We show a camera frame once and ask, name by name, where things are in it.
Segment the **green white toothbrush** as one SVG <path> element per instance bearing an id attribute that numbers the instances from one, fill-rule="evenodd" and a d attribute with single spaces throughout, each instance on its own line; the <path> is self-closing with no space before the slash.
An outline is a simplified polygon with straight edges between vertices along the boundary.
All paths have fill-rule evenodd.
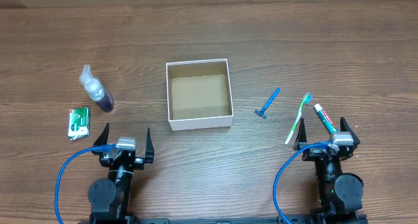
<path id="1" fill-rule="evenodd" d="M 300 119 L 302 117 L 303 106 L 308 105 L 309 102 L 311 101 L 311 99 L 312 99 L 312 94 L 310 92 L 306 92 L 305 95 L 303 96 L 301 102 L 300 102 L 300 105 L 299 105 L 299 108 L 298 108 L 298 111 L 297 111 L 297 116 L 295 118 L 293 126 L 292 126 L 292 128 L 291 128 L 291 130 L 290 130 L 289 134 L 287 135 L 287 138 L 284 142 L 285 145 L 287 145 L 289 143 L 289 141 L 291 140 L 291 138 L 293 136 L 293 133 L 295 132 L 297 123 L 300 121 Z"/>

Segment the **green Dettol soap bar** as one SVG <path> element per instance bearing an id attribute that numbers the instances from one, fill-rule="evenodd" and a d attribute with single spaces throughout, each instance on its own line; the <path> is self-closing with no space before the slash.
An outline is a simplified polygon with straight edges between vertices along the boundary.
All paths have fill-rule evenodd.
<path id="1" fill-rule="evenodd" d="M 77 140 L 89 136 L 89 108 L 70 109 L 68 137 L 70 140 Z"/>

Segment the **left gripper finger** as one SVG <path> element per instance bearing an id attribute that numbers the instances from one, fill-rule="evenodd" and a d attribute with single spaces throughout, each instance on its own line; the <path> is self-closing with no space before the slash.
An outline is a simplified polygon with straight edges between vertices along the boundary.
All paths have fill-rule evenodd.
<path id="1" fill-rule="evenodd" d="M 150 128 L 148 128 L 147 135 L 146 135 L 146 151 L 145 151 L 144 162 L 153 163 L 154 153 L 155 151 L 154 151 L 153 143 L 151 140 Z"/>
<path id="2" fill-rule="evenodd" d="M 110 124 L 107 123 L 103 132 L 99 135 L 99 137 L 96 139 L 96 141 L 93 143 L 93 147 L 97 148 L 99 146 L 104 146 L 107 144 L 108 141 L 108 134 L 110 130 Z"/>

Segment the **clear spray bottle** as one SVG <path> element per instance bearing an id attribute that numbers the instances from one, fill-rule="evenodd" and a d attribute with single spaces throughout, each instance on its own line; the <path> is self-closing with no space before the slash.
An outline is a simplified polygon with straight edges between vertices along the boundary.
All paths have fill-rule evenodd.
<path id="1" fill-rule="evenodd" d="M 114 100 L 110 92 L 103 86 L 101 81 L 92 75 L 91 67 L 85 64 L 79 81 L 87 91 L 90 99 L 104 112 L 111 112 L 114 109 Z"/>

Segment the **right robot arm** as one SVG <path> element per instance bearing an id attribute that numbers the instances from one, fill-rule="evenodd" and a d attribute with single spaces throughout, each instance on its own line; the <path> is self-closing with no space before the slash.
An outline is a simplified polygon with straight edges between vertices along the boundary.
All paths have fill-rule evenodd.
<path id="1" fill-rule="evenodd" d="M 330 135 L 329 140 L 338 149 L 310 148 L 302 152 L 303 161 L 315 163 L 315 175 L 319 195 L 319 208 L 310 210 L 305 223 L 312 224 L 365 224 L 362 208 L 364 182 L 356 174 L 342 172 L 341 162 L 353 156 L 361 143 L 344 118 L 340 130 Z"/>

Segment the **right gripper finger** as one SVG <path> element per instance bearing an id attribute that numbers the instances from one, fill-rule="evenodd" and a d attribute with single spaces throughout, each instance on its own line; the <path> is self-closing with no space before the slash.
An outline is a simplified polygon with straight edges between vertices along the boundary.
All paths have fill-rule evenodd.
<path id="1" fill-rule="evenodd" d="M 353 145 L 358 146 L 361 142 L 359 138 L 356 136 L 356 134 L 352 131 L 350 126 L 348 125 L 346 119 L 344 117 L 340 118 L 340 130 L 342 132 L 349 132 L 353 138 Z"/>
<path id="2" fill-rule="evenodd" d="M 296 137 L 293 149 L 295 151 L 299 151 L 300 149 L 304 148 L 307 145 L 308 144 L 307 144 L 307 138 L 306 138 L 306 129 L 305 129 L 305 124 L 304 124 L 304 118 L 301 118 L 299 128 L 298 128 L 298 135 Z"/>

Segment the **Colgate toothpaste tube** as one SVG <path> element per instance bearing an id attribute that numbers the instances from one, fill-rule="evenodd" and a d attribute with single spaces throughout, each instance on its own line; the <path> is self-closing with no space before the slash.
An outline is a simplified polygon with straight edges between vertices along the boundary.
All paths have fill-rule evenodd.
<path id="1" fill-rule="evenodd" d="M 332 134 L 338 132 L 337 128 L 334 126 L 332 120 L 329 118 L 326 111 L 323 109 L 323 107 L 317 103 L 314 106 L 314 109 L 319 117 L 319 119 L 323 122 L 323 125 L 327 129 L 327 131 Z"/>

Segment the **blue disposable razor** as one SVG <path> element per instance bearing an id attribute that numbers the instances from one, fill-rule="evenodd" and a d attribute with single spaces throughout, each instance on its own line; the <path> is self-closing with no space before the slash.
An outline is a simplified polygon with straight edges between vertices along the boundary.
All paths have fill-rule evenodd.
<path id="1" fill-rule="evenodd" d="M 267 115 L 265 114 L 265 111 L 267 110 L 267 108 L 272 104 L 272 102 L 274 101 L 274 99 L 276 98 L 276 96 L 278 95 L 278 93 L 280 92 L 280 88 L 277 88 L 274 93 L 270 96 L 270 98 L 267 100 L 267 102 L 265 103 L 265 105 L 262 107 L 262 109 L 257 110 L 255 109 L 255 113 L 266 119 Z"/>

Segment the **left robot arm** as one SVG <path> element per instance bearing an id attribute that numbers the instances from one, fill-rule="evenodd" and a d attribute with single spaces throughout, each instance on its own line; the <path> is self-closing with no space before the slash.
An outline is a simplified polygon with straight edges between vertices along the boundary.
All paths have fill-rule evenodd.
<path id="1" fill-rule="evenodd" d="M 94 181 L 88 189 L 88 200 L 91 204 L 90 223 L 139 223 L 129 211 L 129 201 L 133 177 L 136 170 L 143 170 L 145 164 L 152 164 L 154 148 L 147 130 L 145 155 L 136 156 L 136 140 L 121 137 L 109 149 L 99 149 L 108 144 L 110 126 L 93 143 L 94 155 L 99 157 L 102 167 L 109 169 L 106 178 Z"/>

